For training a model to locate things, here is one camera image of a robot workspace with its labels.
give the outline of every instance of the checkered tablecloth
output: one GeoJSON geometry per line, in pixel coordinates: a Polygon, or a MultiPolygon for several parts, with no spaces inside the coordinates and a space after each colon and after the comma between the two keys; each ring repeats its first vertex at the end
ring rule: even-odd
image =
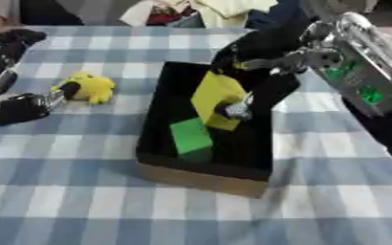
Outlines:
{"type": "Polygon", "coordinates": [[[16,67],[12,94],[79,70],[117,89],[0,128],[0,245],[392,244],[392,159],[313,72],[274,109],[274,173],[250,199],[143,180],[134,154],[163,63],[209,62],[245,31],[38,30],[50,38],[16,67]]]}

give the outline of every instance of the yellow plush toy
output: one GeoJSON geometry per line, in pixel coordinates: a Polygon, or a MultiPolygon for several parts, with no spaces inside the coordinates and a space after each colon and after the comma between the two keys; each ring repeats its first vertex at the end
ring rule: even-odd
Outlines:
{"type": "Polygon", "coordinates": [[[76,72],[57,86],[53,86],[52,91],[58,90],[68,82],[76,82],[80,85],[80,89],[73,96],[74,100],[88,100],[92,104],[109,101],[113,97],[113,88],[116,86],[109,78],[98,77],[87,72],[76,72]]]}

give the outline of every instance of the cardboard box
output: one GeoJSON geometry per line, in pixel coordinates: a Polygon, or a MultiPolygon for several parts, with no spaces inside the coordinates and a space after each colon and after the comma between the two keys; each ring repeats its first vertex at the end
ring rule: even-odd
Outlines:
{"type": "Polygon", "coordinates": [[[178,157],[170,125],[198,117],[190,99],[207,71],[201,64],[164,65],[137,146],[141,174],[167,184],[260,197],[272,173],[270,108],[233,131],[208,128],[211,161],[192,163],[178,157]]]}

